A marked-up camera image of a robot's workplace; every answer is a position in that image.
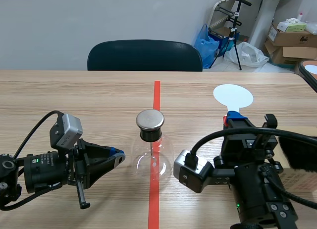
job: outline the white paper circle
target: white paper circle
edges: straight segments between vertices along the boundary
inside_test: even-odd
[[[239,112],[253,102],[253,95],[249,90],[234,84],[223,84],[216,87],[213,96],[218,102],[228,107],[228,111]]]
[[[316,65],[306,65],[305,66],[305,69],[309,72],[309,73],[312,73],[312,74],[317,74],[317,66]]]

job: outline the silver cap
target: silver cap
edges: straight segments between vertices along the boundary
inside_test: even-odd
[[[136,119],[137,126],[144,131],[153,131],[163,126],[164,115],[155,109],[140,112]]]

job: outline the sink pedestal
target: sink pedestal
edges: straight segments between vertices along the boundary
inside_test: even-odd
[[[279,0],[263,0],[249,43],[261,49],[268,35]]]

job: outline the chair backrest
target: chair backrest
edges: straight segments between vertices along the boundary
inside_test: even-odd
[[[159,40],[103,42],[89,53],[88,70],[203,71],[191,45]]]

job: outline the round glass flask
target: round glass flask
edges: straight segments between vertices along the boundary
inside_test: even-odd
[[[132,170],[146,181],[169,178],[173,169],[174,149],[170,139],[162,134],[164,115],[149,109],[136,118],[140,134],[132,145]]]

